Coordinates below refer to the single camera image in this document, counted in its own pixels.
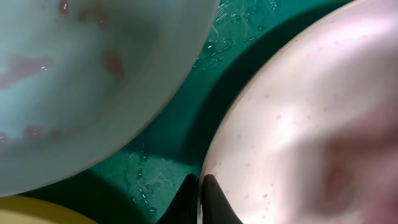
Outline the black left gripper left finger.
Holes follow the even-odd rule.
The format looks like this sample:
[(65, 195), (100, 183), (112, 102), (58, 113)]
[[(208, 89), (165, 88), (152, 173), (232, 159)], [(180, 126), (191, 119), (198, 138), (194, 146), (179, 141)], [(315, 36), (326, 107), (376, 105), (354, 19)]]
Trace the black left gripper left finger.
[(188, 174), (156, 224), (197, 224), (198, 179)]

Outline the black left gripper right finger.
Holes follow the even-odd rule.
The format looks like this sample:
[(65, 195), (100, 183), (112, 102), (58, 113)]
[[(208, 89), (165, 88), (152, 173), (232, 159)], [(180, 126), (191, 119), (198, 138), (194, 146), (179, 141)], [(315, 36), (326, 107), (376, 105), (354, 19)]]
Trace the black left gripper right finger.
[(201, 203), (203, 224), (243, 224), (212, 174), (204, 176)]

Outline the white plate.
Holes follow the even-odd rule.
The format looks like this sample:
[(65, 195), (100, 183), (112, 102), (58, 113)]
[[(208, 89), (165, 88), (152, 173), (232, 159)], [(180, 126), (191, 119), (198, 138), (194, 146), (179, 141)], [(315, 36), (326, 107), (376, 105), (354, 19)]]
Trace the white plate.
[(205, 157), (242, 223), (397, 222), (397, 1), (353, 1), (253, 76)]

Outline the light blue plate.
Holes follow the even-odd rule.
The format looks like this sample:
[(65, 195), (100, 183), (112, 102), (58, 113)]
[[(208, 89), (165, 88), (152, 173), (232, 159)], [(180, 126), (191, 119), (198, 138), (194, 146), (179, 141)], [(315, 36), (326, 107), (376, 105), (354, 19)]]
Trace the light blue plate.
[(1, 195), (73, 176), (137, 136), (195, 63), (214, 0), (1, 2)]

